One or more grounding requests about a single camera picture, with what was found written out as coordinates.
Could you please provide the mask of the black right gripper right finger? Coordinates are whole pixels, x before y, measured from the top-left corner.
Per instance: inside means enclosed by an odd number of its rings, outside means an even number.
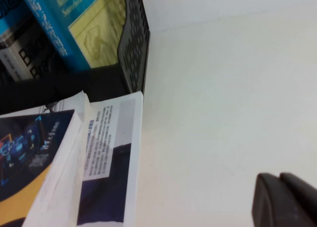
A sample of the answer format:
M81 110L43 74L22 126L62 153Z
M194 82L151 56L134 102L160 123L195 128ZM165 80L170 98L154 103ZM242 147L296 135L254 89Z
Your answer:
M289 172L281 173L279 178L291 191L305 214L317 226L317 188Z

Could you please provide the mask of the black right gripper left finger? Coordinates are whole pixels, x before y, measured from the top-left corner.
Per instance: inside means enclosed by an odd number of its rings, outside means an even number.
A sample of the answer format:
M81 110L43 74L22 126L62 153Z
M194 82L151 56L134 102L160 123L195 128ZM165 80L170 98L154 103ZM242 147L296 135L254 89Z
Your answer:
M305 215L286 185L276 176L260 173L252 205L255 227L299 227Z

